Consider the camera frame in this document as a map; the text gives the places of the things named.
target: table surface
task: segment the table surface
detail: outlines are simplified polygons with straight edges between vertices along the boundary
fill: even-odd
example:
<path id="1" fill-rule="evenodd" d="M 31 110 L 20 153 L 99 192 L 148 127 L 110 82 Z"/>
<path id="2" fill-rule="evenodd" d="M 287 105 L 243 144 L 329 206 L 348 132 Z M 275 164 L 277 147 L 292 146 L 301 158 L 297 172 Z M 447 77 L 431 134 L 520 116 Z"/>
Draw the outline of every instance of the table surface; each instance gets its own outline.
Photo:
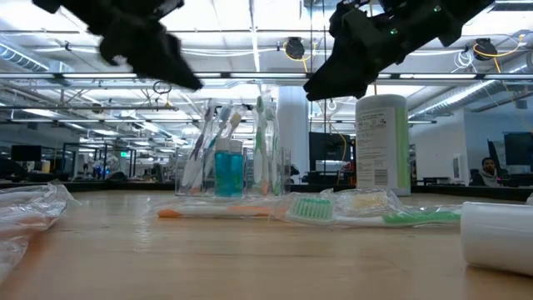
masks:
<path id="1" fill-rule="evenodd" d="M 171 192 L 74 197 L 82 206 L 34 237 L 0 299 L 533 299 L 533 278 L 467 267 L 458 227 L 158 220 L 145 216 L 147 199 Z"/>

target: plastic bag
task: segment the plastic bag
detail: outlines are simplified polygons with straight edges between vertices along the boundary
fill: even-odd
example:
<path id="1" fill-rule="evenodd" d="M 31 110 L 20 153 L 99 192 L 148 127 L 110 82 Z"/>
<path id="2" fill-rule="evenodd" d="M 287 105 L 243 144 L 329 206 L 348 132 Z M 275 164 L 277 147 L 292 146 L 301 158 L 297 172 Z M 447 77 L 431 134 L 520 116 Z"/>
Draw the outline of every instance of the plastic bag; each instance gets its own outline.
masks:
<path id="1" fill-rule="evenodd" d="M 0 282 L 26 252 L 28 239 L 49 229 L 75 201 L 61 184 L 0 190 Z"/>
<path id="2" fill-rule="evenodd" d="M 193 197 L 180 201 L 150 202 L 149 215 L 160 218 L 274 217 L 282 221 L 326 227 L 409 227 L 458 224 L 461 205 L 405 206 L 389 190 L 353 189 L 319 194 L 291 193 L 282 197 Z"/>

